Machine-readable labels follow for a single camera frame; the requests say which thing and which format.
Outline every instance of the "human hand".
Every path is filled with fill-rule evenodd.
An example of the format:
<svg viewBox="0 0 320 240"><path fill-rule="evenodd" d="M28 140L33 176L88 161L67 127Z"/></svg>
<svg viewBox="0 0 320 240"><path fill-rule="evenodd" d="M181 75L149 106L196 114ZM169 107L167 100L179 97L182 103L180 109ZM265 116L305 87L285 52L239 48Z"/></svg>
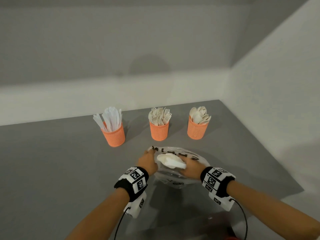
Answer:
<svg viewBox="0 0 320 240"><path fill-rule="evenodd" d="M143 156L138 159L138 167L142 167L145 169L149 176L153 175L158 171L158 165L155 163L155 150L150 149L149 151L145 151Z"/></svg>
<svg viewBox="0 0 320 240"><path fill-rule="evenodd" d="M180 173L187 178L200 180L200 175L206 166L189 157L181 155L179 157L186 163L186 169L180 170Z"/></svg>

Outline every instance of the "wristband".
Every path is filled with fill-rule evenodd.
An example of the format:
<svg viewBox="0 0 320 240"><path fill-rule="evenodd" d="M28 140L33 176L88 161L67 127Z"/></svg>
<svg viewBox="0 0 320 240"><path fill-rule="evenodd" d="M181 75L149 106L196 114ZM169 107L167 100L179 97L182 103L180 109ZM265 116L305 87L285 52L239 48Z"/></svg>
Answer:
<svg viewBox="0 0 320 240"><path fill-rule="evenodd" d="M205 168L200 179L204 186L212 195L220 198L229 197L227 186L230 181L235 180L235 176L222 168L207 167Z"/></svg>
<svg viewBox="0 0 320 240"><path fill-rule="evenodd" d="M130 202L134 202L147 187L149 179L148 172L142 167L129 168L114 185L114 188L125 189L130 197Z"/></svg>

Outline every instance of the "forearm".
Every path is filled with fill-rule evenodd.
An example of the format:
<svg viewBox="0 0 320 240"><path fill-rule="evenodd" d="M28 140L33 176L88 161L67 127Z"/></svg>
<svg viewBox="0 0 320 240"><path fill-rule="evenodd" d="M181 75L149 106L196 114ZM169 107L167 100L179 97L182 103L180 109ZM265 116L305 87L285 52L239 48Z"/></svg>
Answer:
<svg viewBox="0 0 320 240"><path fill-rule="evenodd" d="M74 228L66 240L108 239L129 200L126 190L116 189Z"/></svg>
<svg viewBox="0 0 320 240"><path fill-rule="evenodd" d="M320 235L320 222L264 193L237 181L228 184L227 193L287 240L314 240Z"/></svg>

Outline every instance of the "plastic bag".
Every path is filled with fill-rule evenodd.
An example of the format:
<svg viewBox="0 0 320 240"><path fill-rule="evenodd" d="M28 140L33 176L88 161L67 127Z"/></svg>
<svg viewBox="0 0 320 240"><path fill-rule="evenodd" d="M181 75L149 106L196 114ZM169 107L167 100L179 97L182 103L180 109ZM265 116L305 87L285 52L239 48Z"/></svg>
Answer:
<svg viewBox="0 0 320 240"><path fill-rule="evenodd" d="M202 156L198 155L197 153L191 152L189 150L180 148L180 147L171 147L171 146L162 146L162 147L155 147L152 146L150 149L155 149L155 154L154 154L154 161L158 164L158 171L154 174L156 179L159 181L163 182L164 184L176 188L176 189L181 189L186 187L188 184L194 184L194 183L199 183L199 180L187 178L183 176L179 172L179 168L174 168L170 169L163 165L161 162L157 160L157 156L159 154L165 154L165 153L173 153L177 156L182 155L185 157L190 157L193 160L197 160L206 167L209 167L210 164L207 162L206 159L204 159Z"/></svg>

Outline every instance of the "orange mesh cup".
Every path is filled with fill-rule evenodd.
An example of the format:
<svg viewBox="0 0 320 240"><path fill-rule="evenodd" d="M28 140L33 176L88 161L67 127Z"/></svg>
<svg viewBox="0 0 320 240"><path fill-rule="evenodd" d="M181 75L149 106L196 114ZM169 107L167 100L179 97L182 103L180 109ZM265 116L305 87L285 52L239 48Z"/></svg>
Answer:
<svg viewBox="0 0 320 240"><path fill-rule="evenodd" d="M118 147L122 145L126 140L125 131L123 130L122 123L121 123L121 127L116 131L113 131L113 132L104 132L103 130L101 131L104 137L106 138L106 141L111 147Z"/></svg>
<svg viewBox="0 0 320 240"><path fill-rule="evenodd" d="M188 136L193 140L200 140L206 132L208 124L196 124L191 121L191 117L189 116L189 123L188 123Z"/></svg>
<svg viewBox="0 0 320 240"><path fill-rule="evenodd" d="M151 137L155 141L163 141L168 137L168 129L169 129L169 122L165 125L154 125L150 121L150 131L151 131Z"/></svg>

